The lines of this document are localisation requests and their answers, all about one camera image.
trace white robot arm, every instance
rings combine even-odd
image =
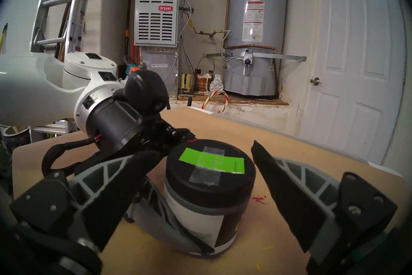
[[[116,63],[95,53],[68,53],[65,63],[46,53],[0,57],[0,123],[44,125],[74,118],[85,131],[88,114],[124,87]]]

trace yellow paint speck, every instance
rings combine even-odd
[[[270,249],[270,248],[273,248],[273,247],[275,247],[275,245],[270,245],[268,247],[263,247],[262,249]]]

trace door handle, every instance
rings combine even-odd
[[[311,79],[310,82],[315,86],[318,86],[321,83],[318,77]]]

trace aluminum foil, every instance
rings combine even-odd
[[[214,92],[216,90],[223,90],[223,82],[222,82],[222,76],[219,74],[215,75],[215,78],[212,80],[210,83],[210,92]]]

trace door panel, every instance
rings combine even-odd
[[[300,136],[380,164],[399,111],[399,0],[321,0],[318,56]]]

